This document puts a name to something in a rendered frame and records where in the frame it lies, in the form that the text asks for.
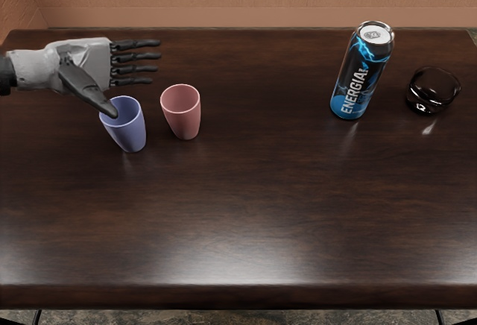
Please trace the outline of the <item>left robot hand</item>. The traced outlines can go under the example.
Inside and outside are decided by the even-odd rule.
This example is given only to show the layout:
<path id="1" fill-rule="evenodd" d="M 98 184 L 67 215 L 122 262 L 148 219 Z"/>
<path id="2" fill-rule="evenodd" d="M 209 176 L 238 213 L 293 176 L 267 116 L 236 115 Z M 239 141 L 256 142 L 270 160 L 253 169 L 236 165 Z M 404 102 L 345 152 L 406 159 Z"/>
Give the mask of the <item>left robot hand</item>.
<path id="1" fill-rule="evenodd" d="M 16 49 L 0 54 L 0 96 L 19 91 L 49 89 L 74 95 L 112 119 L 119 117 L 104 91 L 114 86 L 150 84 L 151 78 L 134 77 L 155 72 L 154 65 L 138 60 L 158 60 L 159 52 L 139 53 L 138 48 L 158 47 L 159 40 L 119 40 L 106 37 L 51 42 L 38 50 Z"/>

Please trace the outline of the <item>blue cup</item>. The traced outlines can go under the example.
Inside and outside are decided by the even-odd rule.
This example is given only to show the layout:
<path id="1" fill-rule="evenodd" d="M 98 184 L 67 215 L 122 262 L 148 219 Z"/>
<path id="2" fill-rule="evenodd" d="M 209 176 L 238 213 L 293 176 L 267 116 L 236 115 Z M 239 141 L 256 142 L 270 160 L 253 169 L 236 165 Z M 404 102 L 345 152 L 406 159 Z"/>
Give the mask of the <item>blue cup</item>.
<path id="1" fill-rule="evenodd" d="M 118 117 L 112 119 L 99 113 L 99 119 L 105 130 L 125 152 L 135 153 L 146 144 L 145 119 L 140 103 L 133 97 L 120 95 L 110 100 L 118 111 Z"/>

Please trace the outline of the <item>pink cup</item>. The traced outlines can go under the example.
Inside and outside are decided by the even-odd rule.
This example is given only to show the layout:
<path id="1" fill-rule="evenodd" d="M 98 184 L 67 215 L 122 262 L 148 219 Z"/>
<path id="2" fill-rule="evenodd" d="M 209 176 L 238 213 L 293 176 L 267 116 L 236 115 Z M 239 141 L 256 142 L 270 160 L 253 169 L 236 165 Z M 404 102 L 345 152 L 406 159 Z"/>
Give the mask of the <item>pink cup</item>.
<path id="1" fill-rule="evenodd" d="M 194 139 L 200 130 L 201 99 L 193 86 L 180 83 L 165 89 L 160 106 L 174 135 L 182 140 Z"/>

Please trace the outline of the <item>blue and black drink can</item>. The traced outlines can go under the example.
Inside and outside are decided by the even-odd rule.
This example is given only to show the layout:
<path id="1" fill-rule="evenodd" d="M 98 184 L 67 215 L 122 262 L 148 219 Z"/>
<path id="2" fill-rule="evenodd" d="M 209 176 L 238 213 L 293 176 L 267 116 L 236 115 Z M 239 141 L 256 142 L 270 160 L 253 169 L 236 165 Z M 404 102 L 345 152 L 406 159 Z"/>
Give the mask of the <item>blue and black drink can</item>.
<path id="1" fill-rule="evenodd" d="M 366 21 L 353 31 L 329 103 L 336 116 L 363 116 L 393 49 L 394 31 L 384 22 Z"/>

